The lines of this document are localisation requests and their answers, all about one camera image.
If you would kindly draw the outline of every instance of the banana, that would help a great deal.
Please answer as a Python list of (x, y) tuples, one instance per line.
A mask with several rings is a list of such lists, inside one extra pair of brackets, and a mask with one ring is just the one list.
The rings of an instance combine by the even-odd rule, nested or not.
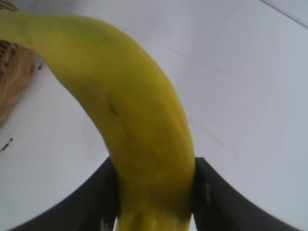
[(118, 175), (118, 230), (188, 230), (192, 137), (175, 89), (151, 56), (90, 17), (0, 11), (0, 28), (0, 39), (44, 58), (101, 133)]

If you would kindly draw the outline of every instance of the white table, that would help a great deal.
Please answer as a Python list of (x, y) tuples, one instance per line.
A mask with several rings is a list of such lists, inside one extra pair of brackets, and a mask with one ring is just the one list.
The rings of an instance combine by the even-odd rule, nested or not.
[[(308, 230), (307, 29), (259, 0), (15, 2), (92, 15), (129, 33), (176, 87), (196, 155), (257, 206)], [(0, 131), (0, 142), (10, 137), (0, 154), (1, 231), (61, 201), (107, 157), (46, 67)]]

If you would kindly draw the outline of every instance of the woven basket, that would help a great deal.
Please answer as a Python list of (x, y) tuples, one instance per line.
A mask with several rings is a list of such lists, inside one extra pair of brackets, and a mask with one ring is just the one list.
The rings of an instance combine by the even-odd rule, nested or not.
[[(8, 0), (0, 0), (0, 9), (17, 11)], [(32, 50), (0, 40), (0, 126), (21, 97), (34, 68)]]

